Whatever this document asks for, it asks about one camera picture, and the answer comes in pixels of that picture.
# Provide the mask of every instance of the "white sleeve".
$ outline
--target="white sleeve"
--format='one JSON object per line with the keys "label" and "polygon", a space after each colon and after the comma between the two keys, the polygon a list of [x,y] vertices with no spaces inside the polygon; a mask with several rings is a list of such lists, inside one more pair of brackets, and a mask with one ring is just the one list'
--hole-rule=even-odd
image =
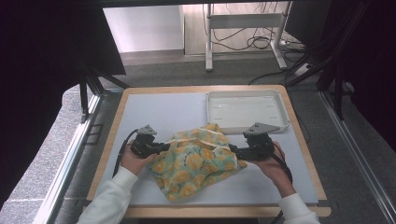
{"label": "white sleeve", "polygon": [[131,189],[137,176],[123,168],[107,180],[84,210],[78,223],[120,223],[131,201]]}
{"label": "white sleeve", "polygon": [[318,224],[318,216],[308,209],[299,193],[291,194],[279,201],[285,216],[284,224]]}

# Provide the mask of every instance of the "human hand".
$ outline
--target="human hand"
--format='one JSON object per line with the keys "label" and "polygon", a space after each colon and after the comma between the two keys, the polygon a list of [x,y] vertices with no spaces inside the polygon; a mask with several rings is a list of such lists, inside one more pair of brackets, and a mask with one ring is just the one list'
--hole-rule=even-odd
{"label": "human hand", "polygon": [[145,159],[138,158],[131,151],[132,142],[133,141],[126,145],[124,153],[122,154],[120,165],[132,172],[134,175],[138,175],[140,171],[142,171],[143,167],[145,167],[151,161],[154,161],[154,159],[157,157],[157,154],[149,155]]}
{"label": "human hand", "polygon": [[[274,154],[279,157],[282,161],[285,161],[285,153],[283,152],[280,144],[274,142],[275,151]],[[268,158],[264,161],[251,161],[251,163],[256,164],[262,170],[262,172],[270,178],[274,185],[279,190],[282,198],[295,193],[295,189],[289,180],[288,175],[283,170],[282,166],[273,158]]]}

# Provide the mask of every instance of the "white wall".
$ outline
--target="white wall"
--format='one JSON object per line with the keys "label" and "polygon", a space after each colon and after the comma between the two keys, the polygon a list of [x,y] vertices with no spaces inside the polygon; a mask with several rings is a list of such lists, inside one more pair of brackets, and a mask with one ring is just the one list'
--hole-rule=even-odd
{"label": "white wall", "polygon": [[104,9],[120,53],[184,49],[183,7],[115,7]]}

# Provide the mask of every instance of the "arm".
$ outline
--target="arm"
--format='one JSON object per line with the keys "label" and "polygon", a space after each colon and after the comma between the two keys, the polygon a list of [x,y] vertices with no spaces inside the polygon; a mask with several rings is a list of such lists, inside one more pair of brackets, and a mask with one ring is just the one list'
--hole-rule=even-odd
{"label": "arm", "polygon": [[127,145],[117,174],[107,180],[97,196],[79,217],[78,223],[120,223],[131,201],[131,189],[137,175],[156,155],[137,158]]}
{"label": "arm", "polygon": [[[276,150],[276,154],[280,159],[284,160],[284,152],[281,150],[279,143],[274,142],[279,150]],[[308,209],[306,204],[300,197],[300,194],[296,192],[294,186],[291,184],[288,176],[282,170],[282,167],[272,158],[266,161],[252,161],[258,165],[262,172],[268,176],[278,189],[282,199],[279,201],[284,217],[285,224],[311,224],[319,223],[318,216],[316,213]]]}

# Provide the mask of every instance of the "yellow floral cloth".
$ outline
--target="yellow floral cloth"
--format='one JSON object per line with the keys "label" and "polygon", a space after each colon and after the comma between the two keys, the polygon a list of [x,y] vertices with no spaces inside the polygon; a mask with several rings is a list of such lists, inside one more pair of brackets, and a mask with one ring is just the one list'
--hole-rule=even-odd
{"label": "yellow floral cloth", "polygon": [[247,167],[229,149],[219,125],[176,133],[162,152],[148,164],[148,171],[169,201],[190,197]]}

